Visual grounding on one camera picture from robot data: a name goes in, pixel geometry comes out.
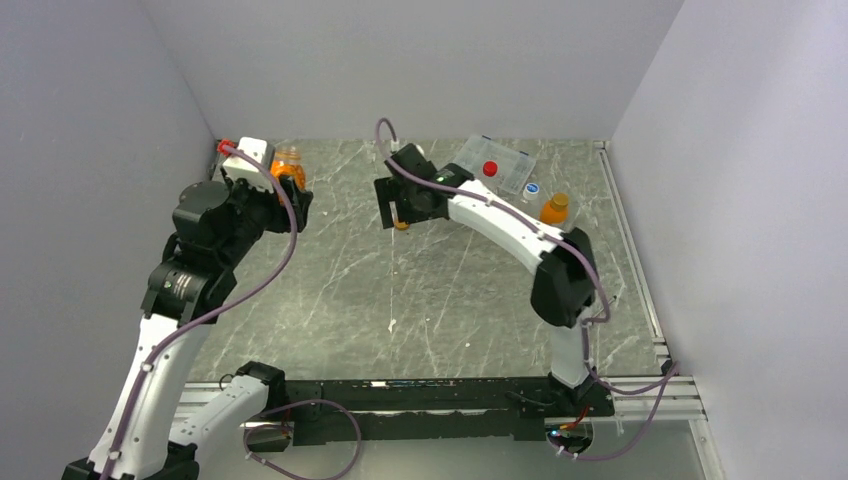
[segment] red bottle cap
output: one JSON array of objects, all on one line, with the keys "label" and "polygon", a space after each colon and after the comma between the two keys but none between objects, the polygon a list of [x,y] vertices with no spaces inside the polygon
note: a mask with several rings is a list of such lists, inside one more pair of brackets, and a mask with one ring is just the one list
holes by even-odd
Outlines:
[{"label": "red bottle cap", "polygon": [[488,162],[483,164],[483,175],[487,177],[494,177],[498,173],[498,164],[489,160]]}]

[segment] white wall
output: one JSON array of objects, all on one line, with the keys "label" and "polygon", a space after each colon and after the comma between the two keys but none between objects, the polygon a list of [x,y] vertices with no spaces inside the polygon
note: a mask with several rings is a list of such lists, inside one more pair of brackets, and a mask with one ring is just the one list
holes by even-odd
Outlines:
[{"label": "white wall", "polygon": [[613,156],[730,479],[848,471],[848,6],[688,0]]},{"label": "white wall", "polygon": [[136,0],[0,2],[0,477],[102,433],[212,136]]},{"label": "white wall", "polygon": [[609,138],[682,0],[144,0],[217,136]]}]

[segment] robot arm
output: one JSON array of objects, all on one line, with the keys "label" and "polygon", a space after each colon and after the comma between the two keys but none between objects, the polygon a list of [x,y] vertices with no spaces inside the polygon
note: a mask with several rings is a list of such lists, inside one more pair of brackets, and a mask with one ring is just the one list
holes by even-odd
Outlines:
[{"label": "robot arm", "polygon": [[[263,168],[270,168],[272,145],[242,138],[237,148]],[[173,213],[176,232],[167,242],[162,263],[148,279],[135,358],[118,404],[88,459],[70,464],[63,479],[99,478],[108,460],[113,464],[112,478],[196,478],[198,464],[210,457],[222,434],[269,404],[281,404],[282,372],[261,365],[250,368],[249,364],[239,371],[228,391],[189,419],[190,424],[172,430],[183,386],[217,321],[214,317],[160,353],[155,368],[147,370],[126,431],[118,431],[137,372],[145,368],[151,350],[183,325],[223,305],[236,286],[234,269],[266,230],[302,231],[306,225],[312,193],[300,190],[294,179],[279,178],[294,207],[296,225],[291,224],[268,179],[255,167],[230,157],[222,170],[223,182],[196,183],[180,195]],[[120,452],[112,452],[118,433],[123,434],[123,444]]]},{"label": "robot arm", "polygon": [[540,229],[540,234],[534,235],[513,215],[492,207],[491,202],[500,199],[461,167],[448,164],[437,171],[412,144],[401,148],[392,158],[416,177],[477,193],[489,201],[421,186],[389,166],[393,175],[374,182],[383,228],[394,226],[390,205],[393,203],[398,221],[412,224],[436,218],[453,220],[480,232],[512,254],[533,274],[530,303],[550,325],[553,377],[567,388],[585,390],[588,371],[583,361],[579,320],[594,301],[594,287],[577,260],[542,234],[562,237],[594,267],[586,233],[579,229],[564,233],[517,212]]}]

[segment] gray marble surface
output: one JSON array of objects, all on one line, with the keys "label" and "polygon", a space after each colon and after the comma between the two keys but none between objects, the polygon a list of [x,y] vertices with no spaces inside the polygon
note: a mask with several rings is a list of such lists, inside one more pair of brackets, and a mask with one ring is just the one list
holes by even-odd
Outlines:
[{"label": "gray marble surface", "polygon": [[[420,144],[437,166],[464,140]],[[592,349],[606,375],[658,374],[624,240],[592,143],[498,140],[538,159],[531,179],[545,197],[577,201],[576,226],[590,236],[613,320],[594,327]],[[547,327],[530,307],[531,275],[481,234],[436,220],[383,230],[373,180],[387,176],[372,141],[286,140],[297,146],[315,193],[309,223],[282,275],[223,315],[190,378],[217,380],[249,360],[291,379],[544,375]],[[279,262],[288,235],[265,234],[236,272],[233,296]]]}]

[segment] orange bottle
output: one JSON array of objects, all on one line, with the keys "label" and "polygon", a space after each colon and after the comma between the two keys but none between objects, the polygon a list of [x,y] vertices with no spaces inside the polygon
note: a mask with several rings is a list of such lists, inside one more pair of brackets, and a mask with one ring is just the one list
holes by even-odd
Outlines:
[{"label": "orange bottle", "polygon": [[550,200],[545,202],[539,213],[539,221],[548,225],[559,226],[568,218],[568,195],[555,193]]},{"label": "orange bottle", "polygon": [[301,190],[306,190],[306,173],[300,164],[300,152],[296,147],[277,152],[274,155],[274,164],[271,166],[271,175],[279,178],[286,175],[294,178],[294,183]]}]

